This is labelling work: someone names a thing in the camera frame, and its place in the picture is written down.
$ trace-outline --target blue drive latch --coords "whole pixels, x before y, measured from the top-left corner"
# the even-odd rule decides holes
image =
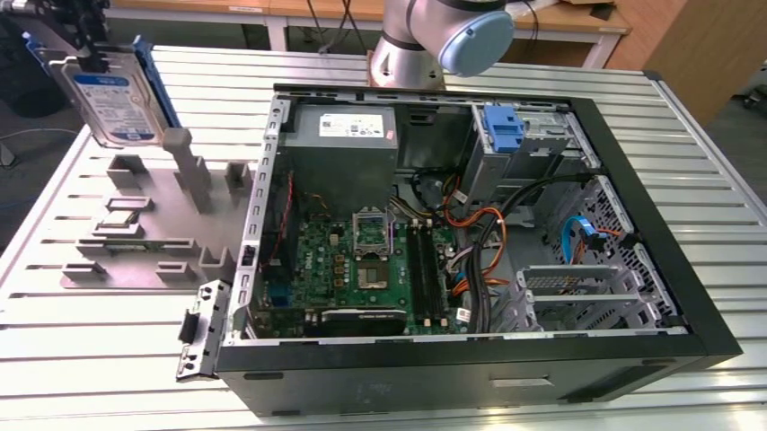
[[[484,107],[484,126],[492,137],[496,153],[513,153],[525,139],[525,123],[511,106]]]

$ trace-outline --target metal bracket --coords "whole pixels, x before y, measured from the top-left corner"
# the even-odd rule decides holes
[[[176,382],[216,380],[216,360],[227,320],[231,285],[215,280],[200,286],[195,305],[183,318],[179,340],[183,342]]]

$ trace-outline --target white table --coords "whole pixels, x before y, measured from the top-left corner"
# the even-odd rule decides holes
[[[288,27],[315,27],[313,19],[309,17],[261,14],[261,8],[255,7],[249,9],[253,9],[249,11],[252,13],[215,13],[112,7],[104,12],[109,18],[120,19],[264,25],[268,30],[269,46],[275,51],[288,51]],[[340,19],[337,18],[320,18],[317,22],[320,27],[324,29],[336,29],[340,25]],[[356,20],[355,22],[357,24],[357,28],[361,30],[381,30],[381,22],[379,21]],[[344,29],[351,28],[351,23],[347,21]],[[620,36],[623,36],[622,32],[593,33],[588,31],[540,30],[536,37],[539,40],[583,42],[592,44],[583,67],[600,69],[604,67],[604,64],[610,59],[610,55],[619,43]],[[532,38],[532,31],[516,29],[513,31],[513,38],[528,40]]]
[[[365,59],[237,49],[156,47],[193,151],[209,163],[260,158],[272,85],[364,85]],[[0,428],[524,430],[764,429],[767,212],[663,83],[642,74],[544,66],[447,76],[453,91],[592,98],[744,355],[674,375],[608,403],[372,416],[256,418],[223,382],[173,380],[189,291],[67,290],[56,265],[115,192],[113,150],[80,133],[0,258]],[[159,148],[144,160],[171,164]]]

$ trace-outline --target desk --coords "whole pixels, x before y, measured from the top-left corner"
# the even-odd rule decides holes
[[[323,28],[337,28],[344,9],[340,0],[312,0]],[[601,21],[589,15],[588,6],[559,3],[537,11],[537,39],[592,44],[583,67],[601,68],[608,61],[620,36],[631,26],[618,12]],[[361,30],[381,29],[384,0],[351,3],[351,13]],[[272,50],[287,51],[285,29],[289,26],[313,27],[315,22],[305,0],[113,0],[107,10],[111,18],[189,22],[261,24],[268,28]],[[513,37],[532,38],[533,16],[516,21]]]
[[[365,57],[156,47],[192,151],[260,159],[272,86],[364,85]],[[663,83],[640,72],[496,65],[449,91],[592,99],[744,354],[607,403],[257,418],[224,382],[173,381],[188,290],[61,287],[73,241],[115,193],[115,150],[84,128],[0,257],[0,423],[8,429],[763,429],[767,402],[767,213]],[[156,147],[125,150],[153,163]]]

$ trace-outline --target red wire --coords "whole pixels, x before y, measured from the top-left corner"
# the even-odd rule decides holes
[[[285,226],[288,225],[288,214],[291,206],[292,206],[292,172],[289,173],[288,176],[288,203],[285,204],[285,212],[283,213],[283,219],[279,222],[277,242],[275,242],[275,249],[272,250],[272,254],[268,257],[267,264],[271,263],[272,259],[277,255],[279,241],[283,239],[283,233],[285,232]]]

